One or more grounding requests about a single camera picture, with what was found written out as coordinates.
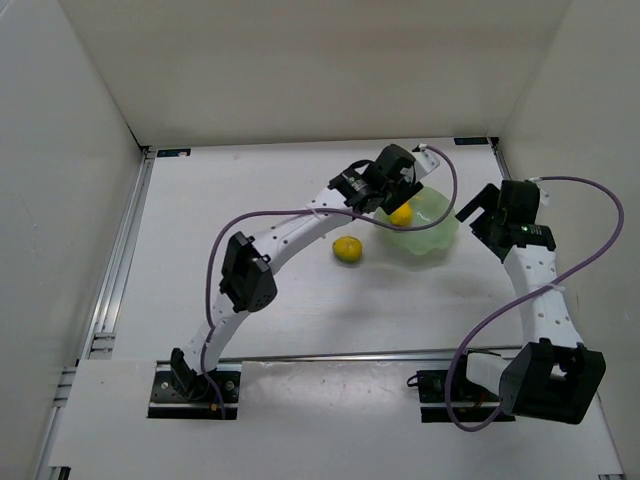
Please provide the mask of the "peeled yellow white fake fruit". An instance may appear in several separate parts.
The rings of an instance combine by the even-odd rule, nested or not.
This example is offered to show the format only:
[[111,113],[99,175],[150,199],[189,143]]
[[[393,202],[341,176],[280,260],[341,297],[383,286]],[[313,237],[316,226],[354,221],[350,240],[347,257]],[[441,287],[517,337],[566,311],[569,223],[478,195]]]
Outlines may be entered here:
[[402,204],[398,209],[389,215],[389,221],[397,227],[410,227],[413,221],[413,209],[408,202]]

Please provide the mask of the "yellow green fake lemon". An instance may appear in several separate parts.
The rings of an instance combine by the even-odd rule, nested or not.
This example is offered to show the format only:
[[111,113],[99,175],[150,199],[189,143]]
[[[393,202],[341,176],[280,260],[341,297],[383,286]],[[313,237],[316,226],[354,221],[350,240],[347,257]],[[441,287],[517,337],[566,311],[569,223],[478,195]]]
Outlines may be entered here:
[[332,244],[334,257],[345,264],[355,264],[361,260],[363,254],[362,242],[353,236],[342,236]]

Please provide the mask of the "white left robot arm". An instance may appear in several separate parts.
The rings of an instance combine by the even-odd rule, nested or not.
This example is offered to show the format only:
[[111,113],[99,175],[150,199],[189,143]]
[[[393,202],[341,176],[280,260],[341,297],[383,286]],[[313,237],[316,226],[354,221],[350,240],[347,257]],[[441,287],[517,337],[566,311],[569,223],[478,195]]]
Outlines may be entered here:
[[282,211],[282,222],[255,235],[223,228],[214,244],[224,245],[221,279],[205,281],[205,322],[183,348],[171,353],[173,387],[188,400],[219,393],[211,378],[221,353],[252,313],[277,295],[275,276],[300,251],[334,229],[381,208],[392,213],[418,193],[440,162],[425,146],[413,151],[390,144],[376,160],[360,160],[331,179],[305,208]]

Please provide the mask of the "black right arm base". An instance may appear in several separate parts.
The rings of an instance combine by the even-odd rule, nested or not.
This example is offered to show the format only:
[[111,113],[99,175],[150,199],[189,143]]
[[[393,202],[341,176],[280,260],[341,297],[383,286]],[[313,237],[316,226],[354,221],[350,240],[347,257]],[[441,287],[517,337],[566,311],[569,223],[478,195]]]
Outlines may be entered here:
[[[415,389],[420,403],[421,422],[451,423],[445,406],[447,370],[417,370],[406,380]],[[498,405],[498,396],[467,380],[460,369],[453,377],[450,391],[451,408],[464,427],[484,424]]]

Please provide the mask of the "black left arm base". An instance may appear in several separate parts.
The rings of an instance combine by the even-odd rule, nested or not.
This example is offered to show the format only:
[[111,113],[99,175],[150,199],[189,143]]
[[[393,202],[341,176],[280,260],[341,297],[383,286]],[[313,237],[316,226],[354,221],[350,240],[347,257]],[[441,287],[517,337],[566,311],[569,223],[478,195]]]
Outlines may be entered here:
[[215,389],[197,376],[194,390],[183,393],[167,363],[156,366],[150,391],[147,417],[150,419],[226,420],[237,419],[241,387],[241,365],[223,364],[222,370],[209,373]]

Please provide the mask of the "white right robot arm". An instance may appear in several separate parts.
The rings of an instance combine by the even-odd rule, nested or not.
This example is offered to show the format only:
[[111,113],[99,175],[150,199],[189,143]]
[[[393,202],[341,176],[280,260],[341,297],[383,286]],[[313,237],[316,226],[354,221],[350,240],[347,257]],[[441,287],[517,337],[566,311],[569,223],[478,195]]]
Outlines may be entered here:
[[532,182],[486,185],[458,214],[501,261],[518,299],[523,346],[511,360],[469,351],[467,381],[496,395],[502,411],[576,425],[606,371],[602,353],[588,349],[577,332],[556,282],[556,243],[536,222],[541,200]]

